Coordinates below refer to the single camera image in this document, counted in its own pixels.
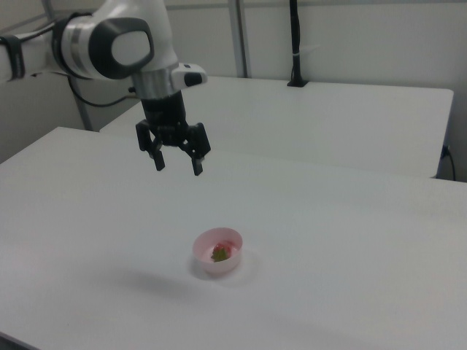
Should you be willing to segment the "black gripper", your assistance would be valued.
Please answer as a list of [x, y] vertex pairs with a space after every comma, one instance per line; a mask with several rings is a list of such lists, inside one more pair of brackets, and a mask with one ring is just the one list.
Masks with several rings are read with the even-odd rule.
[[136, 124], [136, 135], [140, 150], [153, 159], [156, 170], [165, 168], [161, 146], [179, 147], [190, 157], [194, 175], [199, 176], [211, 146], [201, 122], [187, 124], [182, 92], [162, 99], [143, 99], [142, 107], [145, 120]]

